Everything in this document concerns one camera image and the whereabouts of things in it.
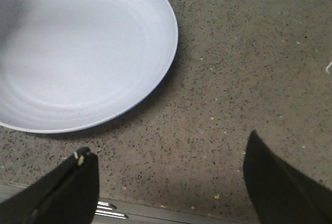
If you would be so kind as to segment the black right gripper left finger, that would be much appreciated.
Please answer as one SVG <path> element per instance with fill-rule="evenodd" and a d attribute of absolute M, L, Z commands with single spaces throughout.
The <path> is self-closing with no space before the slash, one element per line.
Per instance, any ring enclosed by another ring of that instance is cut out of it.
<path fill-rule="evenodd" d="M 98 157 L 88 147 L 1 203 L 1 223 L 92 223 L 99 200 Z"/>

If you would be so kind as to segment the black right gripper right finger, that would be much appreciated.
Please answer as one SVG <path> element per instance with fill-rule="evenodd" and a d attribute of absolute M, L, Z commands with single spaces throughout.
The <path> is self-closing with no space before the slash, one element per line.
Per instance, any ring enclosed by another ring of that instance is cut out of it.
<path fill-rule="evenodd" d="M 248 137 L 243 176 L 260 223 L 331 223 L 331 190 Z"/>

